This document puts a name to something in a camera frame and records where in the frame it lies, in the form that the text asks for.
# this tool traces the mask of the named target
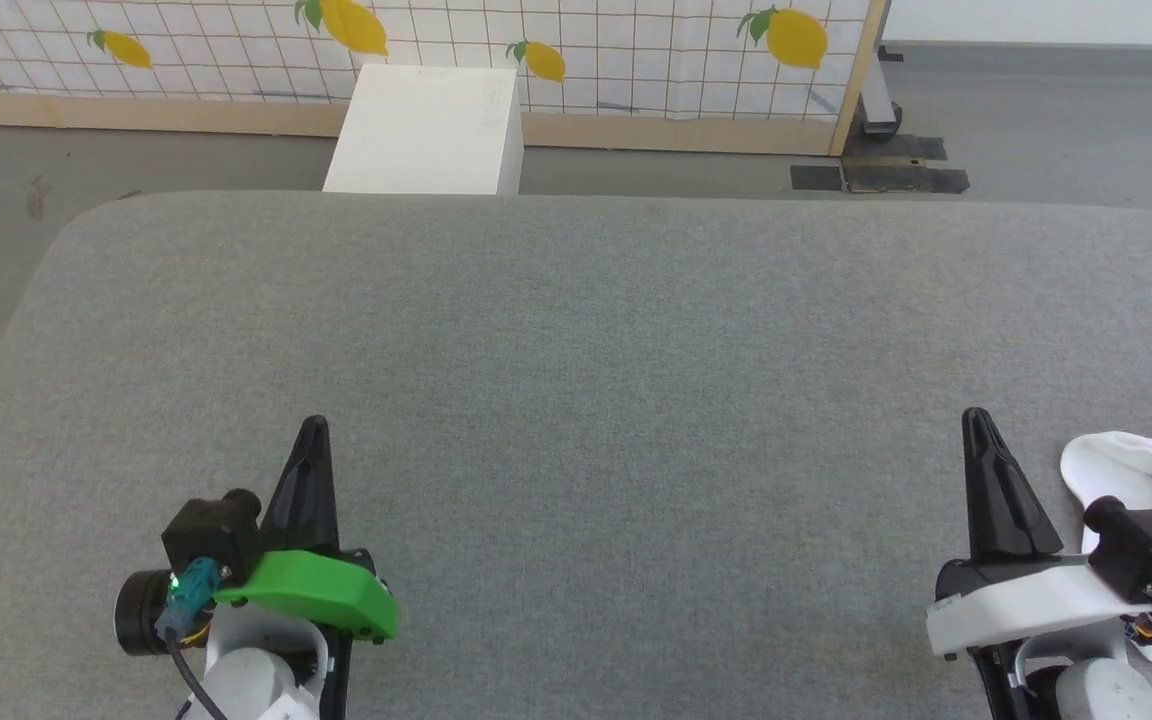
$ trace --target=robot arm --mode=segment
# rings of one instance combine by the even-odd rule
[[[1152,717],[1149,683],[1126,664],[1123,624],[1152,616],[1152,510],[1104,497],[1084,516],[1101,533],[1096,551],[1060,555],[1055,528],[979,407],[963,414],[963,447],[972,555],[937,577],[932,651],[968,653],[995,720]],[[1043,657],[1073,665],[1028,673]],[[1121,702],[1111,685],[1139,702]]]
[[[180,714],[189,720],[215,715],[206,702],[227,720],[343,720],[353,642],[393,638],[397,605],[369,552],[340,550],[321,416],[303,420],[257,528],[259,515],[247,491],[188,501],[162,532],[172,569],[135,573],[119,592],[119,644],[128,655],[173,655],[195,691]],[[219,584],[198,591],[198,568],[215,568]],[[188,589],[204,594],[200,607],[182,597]],[[198,682],[180,650],[204,643]]]

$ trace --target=yellow lemon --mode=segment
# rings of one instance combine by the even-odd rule
[[[536,77],[554,82],[563,82],[563,77],[567,77],[567,61],[544,41],[515,41],[503,53],[507,56],[513,53],[513,59],[520,62],[525,58],[526,67],[536,73]]]
[[[829,46],[820,20],[799,10],[778,10],[772,5],[763,13],[750,13],[736,26],[736,35],[749,24],[749,36],[755,45],[767,36],[767,50],[782,65],[795,68],[820,69],[820,58]]]
[[[136,41],[136,38],[124,36],[111,29],[97,29],[96,32],[88,32],[88,45],[96,44],[100,50],[109,50],[109,54],[115,59],[131,65],[132,68],[152,68],[154,63],[150,61],[150,51]]]
[[[385,26],[370,9],[353,0],[297,0],[291,12],[297,23],[302,13],[314,29],[323,29],[326,23],[332,37],[355,53],[389,55]]]

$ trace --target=gray table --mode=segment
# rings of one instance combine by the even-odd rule
[[[0,346],[0,717],[170,717],[119,585],[309,414],[403,612],[351,717],[984,717],[923,624],[972,404],[1074,541],[1062,445],[1152,435],[1152,213],[119,202]]]

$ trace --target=green leaf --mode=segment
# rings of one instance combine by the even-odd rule
[[[767,28],[772,26],[772,13],[776,10],[763,10],[749,23],[749,36],[755,38],[755,45],[767,35]]]
[[[323,23],[323,3],[319,3],[319,0],[310,0],[305,3],[305,20],[314,29],[323,29],[319,26]]]

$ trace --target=white box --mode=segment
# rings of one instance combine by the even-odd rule
[[[516,70],[364,65],[325,192],[517,195]]]

